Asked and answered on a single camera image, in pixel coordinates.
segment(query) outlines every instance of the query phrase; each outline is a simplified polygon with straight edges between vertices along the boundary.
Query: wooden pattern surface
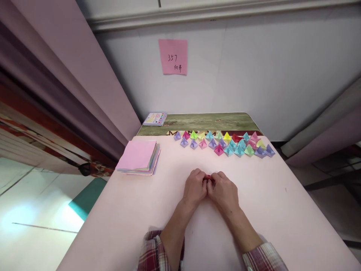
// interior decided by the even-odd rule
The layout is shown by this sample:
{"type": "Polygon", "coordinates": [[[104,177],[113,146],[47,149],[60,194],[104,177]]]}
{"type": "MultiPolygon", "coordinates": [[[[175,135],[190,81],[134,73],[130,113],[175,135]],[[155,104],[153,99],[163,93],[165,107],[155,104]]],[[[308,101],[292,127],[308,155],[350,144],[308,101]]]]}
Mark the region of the wooden pattern surface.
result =
{"type": "Polygon", "coordinates": [[[165,136],[168,131],[259,131],[247,113],[169,114],[163,126],[142,126],[137,136],[165,136]]]}

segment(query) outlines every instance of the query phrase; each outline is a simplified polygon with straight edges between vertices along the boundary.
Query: white table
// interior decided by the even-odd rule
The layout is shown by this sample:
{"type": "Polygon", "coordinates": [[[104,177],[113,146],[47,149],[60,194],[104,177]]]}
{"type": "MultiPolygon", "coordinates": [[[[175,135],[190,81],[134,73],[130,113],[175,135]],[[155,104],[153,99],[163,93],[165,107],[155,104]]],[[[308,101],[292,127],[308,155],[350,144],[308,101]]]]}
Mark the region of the white table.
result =
{"type": "MultiPolygon", "coordinates": [[[[361,270],[279,154],[264,159],[218,157],[210,148],[184,149],[172,136],[133,140],[160,143],[156,174],[115,172],[58,271],[133,270],[144,234],[166,225],[182,198],[187,176],[197,167],[208,174],[223,171],[237,185],[241,208],[290,271],[361,270]]],[[[186,230],[185,270],[240,270],[239,259],[226,224],[212,203],[204,200],[186,230]]]]}

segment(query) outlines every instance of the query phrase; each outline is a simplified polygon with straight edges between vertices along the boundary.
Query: paper pyramid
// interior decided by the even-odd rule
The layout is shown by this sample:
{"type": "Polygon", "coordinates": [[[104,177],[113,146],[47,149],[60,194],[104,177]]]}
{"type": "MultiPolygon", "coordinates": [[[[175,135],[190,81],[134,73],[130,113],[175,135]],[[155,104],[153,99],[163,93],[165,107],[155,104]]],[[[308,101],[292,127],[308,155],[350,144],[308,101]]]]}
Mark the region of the paper pyramid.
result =
{"type": "Polygon", "coordinates": [[[182,141],[180,142],[180,145],[182,147],[184,147],[184,148],[188,146],[188,141],[187,141],[187,139],[185,137],[182,138],[182,141]]]}
{"type": "Polygon", "coordinates": [[[244,139],[241,139],[241,141],[238,143],[238,146],[241,146],[243,150],[246,149],[247,145],[246,145],[246,143],[244,142],[244,139]]]}
{"type": "Polygon", "coordinates": [[[191,139],[197,139],[197,138],[198,138],[198,135],[194,131],[192,131],[191,139]]]}
{"type": "Polygon", "coordinates": [[[197,147],[198,147],[197,142],[196,142],[194,139],[192,139],[191,148],[192,148],[192,149],[196,149],[197,147]]]}
{"type": "Polygon", "coordinates": [[[238,145],[237,148],[234,150],[235,155],[241,157],[244,154],[244,149],[238,145]]]}
{"type": "Polygon", "coordinates": [[[198,145],[201,149],[204,149],[207,147],[207,143],[204,139],[198,145]]]}
{"type": "Polygon", "coordinates": [[[272,157],[275,155],[275,152],[271,148],[271,146],[268,144],[266,150],[264,151],[265,155],[268,155],[269,157],[272,157]]]}
{"type": "Polygon", "coordinates": [[[190,138],[190,135],[189,135],[189,133],[187,131],[184,131],[183,137],[185,139],[188,139],[188,138],[190,138]]]}
{"type": "Polygon", "coordinates": [[[227,143],[223,139],[219,141],[219,145],[221,145],[222,149],[225,149],[227,147],[227,143]]]}
{"type": "Polygon", "coordinates": [[[223,138],[223,135],[221,132],[218,132],[218,134],[214,137],[217,141],[220,141],[223,138]]]}
{"type": "Polygon", "coordinates": [[[211,131],[208,132],[208,134],[206,135],[206,140],[211,141],[214,138],[213,134],[211,131]]]}
{"type": "Polygon", "coordinates": [[[251,146],[254,151],[258,149],[257,146],[256,146],[256,143],[254,143],[254,142],[251,141],[251,140],[248,141],[248,146],[251,146]]]}
{"type": "Polygon", "coordinates": [[[214,139],[212,139],[211,142],[208,144],[208,147],[214,149],[215,147],[217,147],[217,142],[214,139]]]}
{"type": "Polygon", "coordinates": [[[248,140],[249,140],[249,135],[248,135],[247,132],[243,135],[243,139],[244,139],[244,141],[245,141],[246,143],[248,142],[248,140]]]}
{"type": "Polygon", "coordinates": [[[258,138],[257,133],[254,132],[253,135],[250,137],[250,140],[252,140],[254,143],[257,143],[257,142],[260,141],[261,139],[258,138]]]}
{"type": "Polygon", "coordinates": [[[235,150],[237,148],[237,145],[236,143],[234,143],[233,139],[231,139],[228,146],[231,146],[232,150],[235,150]]]}
{"type": "Polygon", "coordinates": [[[177,141],[177,140],[179,140],[181,138],[182,138],[182,136],[181,136],[180,132],[179,131],[176,132],[176,134],[174,135],[174,140],[177,141]]]}
{"type": "Polygon", "coordinates": [[[222,146],[220,144],[218,144],[218,146],[214,148],[214,152],[218,156],[221,156],[224,153],[224,150],[222,149],[222,146]]]}
{"type": "Polygon", "coordinates": [[[233,152],[233,148],[231,147],[231,145],[228,145],[227,148],[225,148],[224,153],[230,157],[234,152],[233,152]]]}
{"type": "Polygon", "coordinates": [[[266,146],[263,144],[262,139],[260,139],[260,140],[257,142],[256,147],[262,147],[262,149],[265,149],[265,148],[266,148],[266,146]]]}
{"type": "Polygon", "coordinates": [[[229,143],[232,140],[232,138],[229,136],[228,132],[226,132],[226,134],[224,135],[223,140],[227,143],[229,143]]]}
{"type": "Polygon", "coordinates": [[[232,139],[233,139],[234,143],[238,143],[239,141],[241,141],[242,138],[239,136],[236,136],[236,134],[233,134],[232,139]]]}
{"type": "Polygon", "coordinates": [[[204,132],[198,135],[198,140],[199,141],[202,141],[205,138],[206,138],[206,134],[204,132]]]}
{"type": "Polygon", "coordinates": [[[262,147],[259,147],[256,151],[255,151],[255,156],[258,156],[259,158],[264,158],[266,157],[266,154],[264,153],[264,149],[262,149],[262,147]]]}
{"type": "Polygon", "coordinates": [[[247,154],[249,157],[255,154],[255,151],[252,149],[250,145],[244,150],[244,153],[247,154]]]}

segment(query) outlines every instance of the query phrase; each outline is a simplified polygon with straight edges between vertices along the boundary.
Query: person's right hand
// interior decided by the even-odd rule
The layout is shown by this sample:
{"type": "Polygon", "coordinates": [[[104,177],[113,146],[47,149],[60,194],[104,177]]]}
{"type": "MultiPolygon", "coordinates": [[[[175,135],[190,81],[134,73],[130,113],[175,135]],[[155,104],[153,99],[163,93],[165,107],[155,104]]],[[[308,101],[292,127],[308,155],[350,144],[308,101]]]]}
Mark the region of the person's right hand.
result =
{"type": "Polygon", "coordinates": [[[211,175],[207,181],[207,192],[222,215],[240,210],[237,186],[222,171],[211,175]]]}

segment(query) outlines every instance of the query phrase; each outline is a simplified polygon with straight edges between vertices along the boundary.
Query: green mat on floor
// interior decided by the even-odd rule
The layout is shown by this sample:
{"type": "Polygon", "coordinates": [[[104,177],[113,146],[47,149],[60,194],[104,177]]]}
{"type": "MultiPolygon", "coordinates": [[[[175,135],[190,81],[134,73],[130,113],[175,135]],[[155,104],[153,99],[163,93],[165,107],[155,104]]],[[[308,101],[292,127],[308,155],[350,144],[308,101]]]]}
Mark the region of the green mat on floor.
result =
{"type": "Polygon", "coordinates": [[[70,208],[85,221],[105,185],[102,178],[95,178],[69,203],[70,208]]]}

